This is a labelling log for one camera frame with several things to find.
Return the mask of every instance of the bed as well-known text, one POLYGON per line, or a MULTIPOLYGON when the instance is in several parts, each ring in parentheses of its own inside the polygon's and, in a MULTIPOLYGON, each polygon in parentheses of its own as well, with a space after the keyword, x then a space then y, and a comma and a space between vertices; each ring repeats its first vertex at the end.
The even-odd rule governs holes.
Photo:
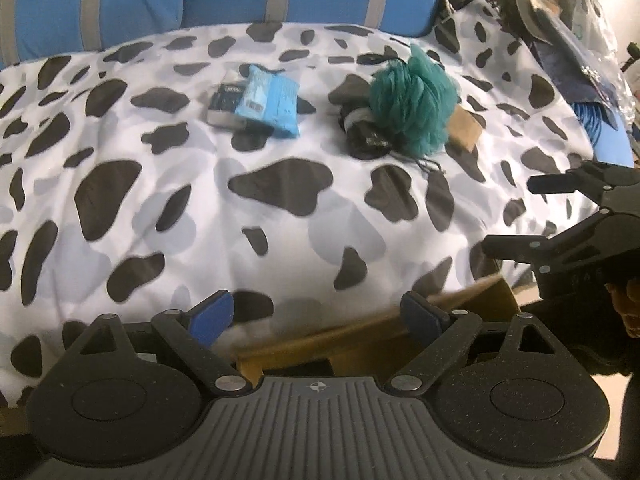
POLYGON ((238 349, 392 309, 406 290, 463 288, 500 269, 488 234, 553 235, 594 211, 533 196, 535 174, 593 152, 529 51, 476 0, 425 38, 356 25, 188 28, 0 72, 0 402, 23 404, 98 314, 149 319, 219 288, 238 349), (447 146, 443 172, 347 154, 338 104, 414 41, 460 85, 483 133, 447 146), (213 85, 251 64, 300 82, 297 140, 204 121, 213 85))

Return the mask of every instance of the barcode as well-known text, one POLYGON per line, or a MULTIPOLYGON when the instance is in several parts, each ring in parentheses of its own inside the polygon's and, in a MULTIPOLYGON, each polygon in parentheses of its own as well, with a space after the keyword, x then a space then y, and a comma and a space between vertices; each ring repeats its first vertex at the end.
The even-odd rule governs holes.
POLYGON ((258 113, 260 113, 264 109, 264 106, 262 106, 260 103, 257 103, 255 101, 247 101, 246 105, 249 108, 251 108, 251 110, 255 110, 258 113))

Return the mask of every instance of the green loofah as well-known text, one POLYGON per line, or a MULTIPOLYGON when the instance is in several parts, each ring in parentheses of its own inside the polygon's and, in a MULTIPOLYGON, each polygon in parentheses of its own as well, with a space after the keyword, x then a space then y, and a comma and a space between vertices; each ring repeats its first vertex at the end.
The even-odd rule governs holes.
POLYGON ((424 156, 439 152, 449 139, 447 123, 458 94, 444 70, 412 44, 406 64, 391 60, 374 74, 369 100, 376 123, 391 132, 398 149, 424 156))

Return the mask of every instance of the silver screw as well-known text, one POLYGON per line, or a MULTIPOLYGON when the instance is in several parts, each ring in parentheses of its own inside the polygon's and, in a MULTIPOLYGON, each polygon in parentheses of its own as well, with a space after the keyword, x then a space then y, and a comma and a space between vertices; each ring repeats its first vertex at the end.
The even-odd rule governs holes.
POLYGON ((397 375, 391 379, 391 386, 400 392, 414 392, 422 386, 422 381, 412 375, 397 375))
POLYGON ((246 379, 238 375, 223 375, 216 379, 215 385, 223 392, 237 392, 246 386, 246 379))

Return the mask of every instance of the blue packet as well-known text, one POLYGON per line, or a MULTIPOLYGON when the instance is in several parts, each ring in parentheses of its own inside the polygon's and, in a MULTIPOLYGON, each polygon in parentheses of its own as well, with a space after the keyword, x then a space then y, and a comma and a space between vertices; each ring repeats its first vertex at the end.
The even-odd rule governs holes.
POLYGON ((272 126, 275 137, 295 139, 300 136, 298 88, 300 85, 286 76, 264 72, 251 65, 249 82, 234 113, 272 126))

